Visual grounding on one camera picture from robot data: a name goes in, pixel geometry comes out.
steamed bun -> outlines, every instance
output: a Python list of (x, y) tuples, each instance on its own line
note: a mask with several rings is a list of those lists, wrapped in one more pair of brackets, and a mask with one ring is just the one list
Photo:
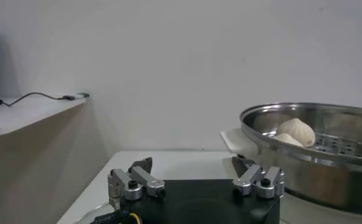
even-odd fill
[(303, 145), (300, 142), (298, 142), (297, 140), (295, 140), (293, 137), (291, 137), (289, 134), (286, 134), (286, 133), (282, 133), (280, 135), (275, 135), (273, 137), (273, 139), (277, 139), (278, 141), (281, 141), (281, 142), (286, 142), (286, 143), (289, 143), (292, 145), (303, 147)]
[(277, 130), (277, 135), (286, 133), (299, 141), (303, 146), (309, 147), (315, 143), (315, 133), (309, 125), (298, 118), (290, 119), (282, 123)]

black screw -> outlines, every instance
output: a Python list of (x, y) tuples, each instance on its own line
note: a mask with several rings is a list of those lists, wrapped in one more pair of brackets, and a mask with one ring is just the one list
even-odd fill
[(137, 182), (134, 181), (134, 180), (130, 180), (130, 181), (128, 182), (128, 188), (130, 188), (130, 189), (136, 189), (136, 188), (137, 188)]
[(156, 193), (156, 196), (157, 196), (159, 199), (165, 198), (165, 197), (166, 197), (166, 190), (165, 190), (165, 189), (159, 190), (159, 191)]
[(262, 187), (268, 187), (268, 186), (270, 186), (270, 183), (271, 183), (271, 181), (267, 178), (263, 178), (260, 181), (260, 185), (262, 185)]

white shelf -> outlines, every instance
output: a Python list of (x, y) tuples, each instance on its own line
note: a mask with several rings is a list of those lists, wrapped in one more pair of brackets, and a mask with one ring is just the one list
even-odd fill
[[(10, 103), (15, 99), (3, 99)], [(0, 106), (0, 135), (4, 135), (61, 113), (86, 102), (86, 99), (56, 101), (46, 97), (28, 97), (12, 107)]]

white table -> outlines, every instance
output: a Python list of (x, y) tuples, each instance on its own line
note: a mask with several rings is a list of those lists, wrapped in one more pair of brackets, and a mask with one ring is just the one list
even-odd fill
[[(14, 100), (16, 99), (3, 99), (7, 103)], [(86, 99), (56, 101), (46, 97), (28, 97), (12, 107), (0, 105), (0, 135), (19, 130), (85, 102)]]

